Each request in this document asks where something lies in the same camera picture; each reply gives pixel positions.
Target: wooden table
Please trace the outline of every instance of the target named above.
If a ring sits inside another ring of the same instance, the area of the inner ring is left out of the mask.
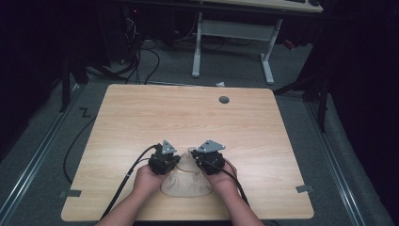
[[[220,103],[220,96],[230,102]],[[82,193],[67,198],[62,218],[98,220],[138,156],[164,139],[176,154],[206,139],[225,145],[222,153],[237,167],[259,218],[313,216],[308,194],[295,189],[304,182],[270,89],[111,85],[73,180],[72,189]],[[132,190],[135,176],[117,203]],[[159,191],[137,219],[217,220],[229,215],[213,192],[172,198]]]

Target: handheld controller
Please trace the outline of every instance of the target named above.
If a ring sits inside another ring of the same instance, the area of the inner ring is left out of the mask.
[[[155,153],[151,155],[149,160],[149,166],[156,175],[165,175],[176,167],[180,161],[180,156],[173,155],[177,150],[166,140],[164,140],[163,145],[158,144],[155,149]]]
[[[225,148],[225,146],[208,139],[191,154],[196,160],[197,166],[204,170],[206,174],[218,174],[225,165],[223,154],[218,151]]]

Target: white table leg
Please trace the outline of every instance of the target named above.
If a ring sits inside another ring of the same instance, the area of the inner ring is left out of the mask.
[[[199,22],[197,28],[197,46],[196,52],[194,53],[193,62],[193,77],[200,77],[200,39],[202,35],[202,12],[199,13]]]
[[[277,35],[279,34],[279,29],[281,27],[282,19],[279,19],[276,22],[276,26],[273,29],[269,45],[267,46],[267,50],[265,54],[261,54],[261,61],[263,64],[263,71],[264,71],[264,76],[266,77],[266,83],[269,85],[274,84],[274,79],[273,79],[273,74],[270,70],[270,65],[269,65],[269,58],[273,50],[273,46],[276,42]]]

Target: black cable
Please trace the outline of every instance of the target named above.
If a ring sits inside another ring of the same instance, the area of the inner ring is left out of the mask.
[[[228,161],[226,161],[226,162],[231,166],[232,171],[234,171],[234,168],[232,167],[232,165],[231,165]],[[250,206],[250,205],[249,205],[249,202],[248,202],[248,199],[247,199],[247,196],[246,196],[246,193],[244,192],[244,189],[241,187],[241,184],[240,184],[240,182],[238,181],[238,179],[237,179],[236,176],[234,177],[233,175],[231,175],[231,173],[227,172],[226,170],[224,170],[224,169],[222,169],[222,168],[219,168],[219,167],[215,166],[214,164],[212,164],[212,163],[210,163],[210,162],[204,161],[204,163],[206,163],[206,164],[210,165],[211,167],[213,167],[213,168],[215,168],[215,169],[218,169],[218,170],[220,170],[220,171],[226,173],[227,175],[229,175],[229,176],[234,180],[235,184],[237,185],[238,190],[240,191],[240,194],[241,194],[241,198],[244,200],[244,202],[246,202],[246,204],[247,204],[248,206]]]
[[[112,206],[114,206],[115,202],[117,201],[118,197],[120,196],[121,191],[123,190],[124,186],[126,185],[127,180],[130,178],[130,175],[132,174],[133,170],[135,169],[135,166],[141,162],[141,158],[143,157],[144,154],[146,154],[149,150],[156,148],[158,144],[152,145],[151,147],[149,147],[148,149],[146,149],[139,157],[138,159],[135,161],[135,163],[133,164],[133,166],[129,169],[129,171],[126,173],[126,176],[123,178],[123,181],[120,183],[120,187],[118,188],[117,192],[114,195],[114,198],[112,199],[112,201],[108,204],[108,207],[106,208],[106,210],[103,213],[103,216],[101,218],[104,218],[109,211],[111,211]]]
[[[103,73],[96,73],[96,72],[90,70],[89,68],[85,68],[85,71],[86,71],[86,73],[88,73],[88,74],[90,74],[90,75],[93,75],[93,76],[96,76],[96,77],[102,77],[102,76],[104,76]]]
[[[187,40],[180,40],[180,42],[189,42],[189,39],[187,39]],[[196,44],[195,41],[190,41],[190,44],[181,44],[181,43],[179,43],[179,42],[177,42],[177,41],[174,41],[174,43],[177,44],[177,45],[179,45],[179,46],[182,46],[182,47],[191,47],[191,46],[194,46],[194,45]]]
[[[161,59],[159,58],[159,56],[151,49],[146,49],[147,51],[152,52],[153,54],[155,54],[155,56],[158,58],[158,62],[156,63],[156,67],[152,70],[152,72],[147,76],[146,80],[144,81],[144,85],[147,85],[147,82],[149,81],[150,77],[153,75],[153,73],[155,73],[155,71],[158,69],[159,67],[159,63],[161,61]]]
[[[141,60],[141,49],[138,49],[138,64]],[[137,68],[136,68],[136,85],[141,85],[141,81],[140,81],[140,75],[138,74],[138,64],[137,64]]]
[[[94,122],[94,120],[95,120],[96,118],[97,118],[97,116],[94,116],[93,119],[91,119],[91,120],[85,125],[85,127],[83,127],[83,129],[80,130],[79,134],[77,134],[77,136],[74,138],[74,140],[73,140],[71,146],[68,148],[68,151],[67,151],[67,153],[66,153],[65,156],[64,156],[64,163],[63,163],[62,168],[63,168],[63,170],[64,170],[65,178],[67,178],[67,180],[70,182],[70,184],[72,184],[72,179],[71,179],[71,177],[68,175],[68,172],[67,172],[67,159],[68,159],[68,156],[70,155],[70,152],[71,152],[71,149],[72,149],[74,143],[75,143],[75,142],[77,141],[77,139],[83,134],[83,132],[86,130],[86,128],[88,128],[88,126],[89,126],[92,122]]]
[[[228,43],[228,44],[233,44],[233,45],[249,46],[251,44],[258,43],[259,41],[258,40],[249,40],[247,43],[239,43],[239,42],[236,42],[236,41],[231,41],[231,40],[225,39],[225,42]]]
[[[197,35],[191,36],[190,35],[193,33],[194,28],[196,27],[197,24],[197,19],[199,18],[199,13],[197,12],[195,17],[194,17],[194,22],[193,25],[191,25],[191,29],[190,31],[188,31],[187,35],[185,35],[184,37],[182,37],[181,39],[178,40],[187,40],[187,39],[192,39],[193,37],[196,37]]]
[[[79,58],[85,65],[90,66],[90,67],[92,67],[93,69],[95,69],[95,70],[97,70],[99,72],[99,73],[96,73],[96,72],[94,72],[92,70],[86,69],[87,73],[90,73],[90,74],[95,75],[95,76],[108,76],[108,77],[110,77],[112,79],[115,79],[115,80],[124,80],[124,81],[126,81],[126,78],[122,77],[121,75],[124,74],[124,73],[127,73],[129,71],[134,71],[137,68],[138,61],[136,60],[136,50],[140,49],[141,45],[142,45],[142,42],[141,41],[137,41],[133,46],[130,47],[129,56],[128,56],[128,57],[132,56],[130,64],[126,68],[121,69],[120,71],[117,71],[117,72],[111,72],[107,68],[103,67],[102,65],[99,65],[99,64],[97,64],[95,62],[91,62],[91,61],[85,59],[82,56],[76,56],[76,57]]]
[[[138,58],[137,58],[137,56],[135,56],[136,66],[135,66],[135,68],[132,70],[132,72],[127,76],[126,81],[125,81],[125,84],[128,84],[128,83],[129,83],[129,80],[130,80],[130,77],[132,77],[132,75],[133,75],[135,72],[137,72],[139,61],[140,61],[140,56],[138,56]]]
[[[210,43],[216,43],[216,41],[212,41],[212,40],[219,40],[219,37],[217,37],[217,38],[213,37],[213,39],[210,38],[210,37],[206,37],[206,38],[207,38],[207,39],[204,39],[204,40],[208,40]],[[209,51],[216,51],[216,50],[221,49],[221,48],[224,46],[224,44],[225,44],[225,39],[224,39],[224,38],[221,38],[221,43],[220,43],[220,45],[217,46],[216,48],[207,48],[207,47],[204,46],[204,44],[205,44],[205,43],[202,43],[202,44],[201,44],[201,48],[202,48],[202,49],[204,49],[204,50],[209,50]]]
[[[152,49],[155,49],[156,47],[158,47],[158,41],[157,40],[145,40],[144,42],[149,42],[149,41],[152,41],[152,42],[155,42],[155,45],[154,46],[152,46],[152,47],[149,47],[149,48],[142,48],[142,50],[152,50]]]
[[[141,159],[141,160],[138,161],[138,162],[140,163],[140,162],[145,161],[145,160],[150,160],[150,158],[143,158],[143,159]]]
[[[232,171],[234,172],[235,178],[237,178],[237,173],[235,173],[235,170],[234,170],[234,167],[232,166],[232,164],[229,161],[226,161],[226,158],[225,158],[225,162],[227,164],[229,164],[229,166],[232,168]],[[268,220],[268,221],[273,222],[274,224],[279,226],[279,223],[277,221],[275,221],[275,220]]]

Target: hand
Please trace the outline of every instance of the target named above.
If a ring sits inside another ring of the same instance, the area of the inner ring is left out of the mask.
[[[156,175],[149,165],[144,165],[137,170],[132,193],[148,198],[161,187],[167,177],[168,174]]]
[[[231,174],[232,176],[236,176],[237,169],[227,159],[226,159],[226,164],[223,167],[223,169],[225,171],[227,171],[229,174]],[[209,184],[211,184],[212,189],[214,190],[214,192],[216,194],[221,195],[221,194],[236,193],[238,195],[236,183],[225,172],[221,171],[218,174],[208,175],[208,174],[206,174],[206,172],[203,171],[202,174],[209,181]]]

